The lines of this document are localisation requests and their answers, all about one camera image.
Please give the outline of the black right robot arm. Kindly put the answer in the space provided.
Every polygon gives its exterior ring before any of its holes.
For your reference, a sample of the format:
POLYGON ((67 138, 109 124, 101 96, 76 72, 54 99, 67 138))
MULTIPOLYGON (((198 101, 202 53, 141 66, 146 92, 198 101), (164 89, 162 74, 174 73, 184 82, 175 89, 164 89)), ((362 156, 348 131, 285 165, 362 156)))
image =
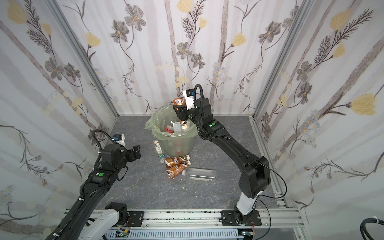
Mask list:
POLYGON ((268 159, 248 151, 213 117, 211 104, 205 98, 201 85, 195 85, 181 98, 174 99, 173 109, 179 120, 192 121, 197 127, 199 137, 222 149, 239 168, 239 187, 242 193, 234 207, 234 221, 245 226, 252 221, 256 203, 271 183, 273 169, 268 159))

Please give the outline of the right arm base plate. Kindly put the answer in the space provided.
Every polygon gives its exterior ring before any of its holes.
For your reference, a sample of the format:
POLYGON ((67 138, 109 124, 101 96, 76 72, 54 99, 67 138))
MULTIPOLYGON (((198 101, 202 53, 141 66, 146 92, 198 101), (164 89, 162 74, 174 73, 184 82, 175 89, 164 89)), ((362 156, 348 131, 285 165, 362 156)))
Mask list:
POLYGON ((237 227, 237 226, 261 226, 261 217, 258 211, 252 211, 248 215, 242 215, 239 211, 223 210, 221 211, 221 218, 219 221, 224 227, 237 227))

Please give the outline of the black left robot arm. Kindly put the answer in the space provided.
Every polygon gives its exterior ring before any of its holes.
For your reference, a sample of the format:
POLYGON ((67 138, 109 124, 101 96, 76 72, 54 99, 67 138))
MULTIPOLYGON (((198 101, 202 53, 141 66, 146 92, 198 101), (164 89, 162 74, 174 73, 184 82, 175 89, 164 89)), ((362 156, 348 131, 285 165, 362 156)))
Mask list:
POLYGON ((110 136, 103 130, 93 130, 91 136, 98 146, 98 157, 93 171, 80 186, 79 197, 51 234, 48 240, 76 240, 88 222, 95 207, 116 181, 127 163, 141 158, 141 146, 127 149, 122 135, 110 136))

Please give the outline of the red cap water bottle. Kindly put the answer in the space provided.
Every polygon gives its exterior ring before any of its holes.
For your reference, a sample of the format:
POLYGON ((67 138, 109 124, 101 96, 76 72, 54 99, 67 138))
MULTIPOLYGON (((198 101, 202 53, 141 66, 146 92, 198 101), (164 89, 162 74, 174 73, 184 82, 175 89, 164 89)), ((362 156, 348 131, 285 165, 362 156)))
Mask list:
POLYGON ((178 135, 182 134, 183 133, 182 124, 180 122, 174 122, 173 130, 174 130, 174 134, 178 134, 178 135))

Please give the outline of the clear bottle with crane label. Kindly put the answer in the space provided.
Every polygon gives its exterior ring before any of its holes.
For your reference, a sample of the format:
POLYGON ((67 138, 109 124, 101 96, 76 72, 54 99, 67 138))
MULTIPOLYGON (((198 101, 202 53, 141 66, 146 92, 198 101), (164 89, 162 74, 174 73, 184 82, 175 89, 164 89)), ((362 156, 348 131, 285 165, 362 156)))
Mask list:
POLYGON ((164 154, 164 152, 163 152, 163 150, 161 148, 161 145, 160 145, 158 140, 154 140, 153 143, 154 143, 155 150, 156 150, 156 152, 158 154, 158 158, 160 160, 160 163, 163 164, 165 162, 166 158, 165 158, 165 154, 164 154))

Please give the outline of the small bottle pink label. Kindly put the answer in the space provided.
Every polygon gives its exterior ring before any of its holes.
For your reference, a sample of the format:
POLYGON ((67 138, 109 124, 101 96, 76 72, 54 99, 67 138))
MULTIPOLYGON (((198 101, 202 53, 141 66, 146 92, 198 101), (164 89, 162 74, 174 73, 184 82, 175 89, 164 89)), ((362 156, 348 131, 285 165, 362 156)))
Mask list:
POLYGON ((171 125, 166 125, 165 133, 174 133, 174 128, 171 125))

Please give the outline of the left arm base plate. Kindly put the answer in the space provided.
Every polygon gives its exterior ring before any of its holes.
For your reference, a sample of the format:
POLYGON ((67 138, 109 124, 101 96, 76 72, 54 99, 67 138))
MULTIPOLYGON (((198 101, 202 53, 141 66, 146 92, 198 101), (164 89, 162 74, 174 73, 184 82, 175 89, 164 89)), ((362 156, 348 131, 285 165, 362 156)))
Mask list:
POLYGON ((122 225, 122 228, 141 227, 144 220, 144 211, 128 211, 127 219, 122 225))

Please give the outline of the clear square bottle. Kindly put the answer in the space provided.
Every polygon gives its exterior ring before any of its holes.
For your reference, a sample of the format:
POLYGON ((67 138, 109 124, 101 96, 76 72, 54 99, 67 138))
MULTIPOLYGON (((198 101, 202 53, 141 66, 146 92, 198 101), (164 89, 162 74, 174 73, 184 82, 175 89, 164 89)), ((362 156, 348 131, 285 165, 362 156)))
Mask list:
POLYGON ((189 167, 183 170, 182 175, 196 181, 214 182, 217 180, 216 170, 189 167))

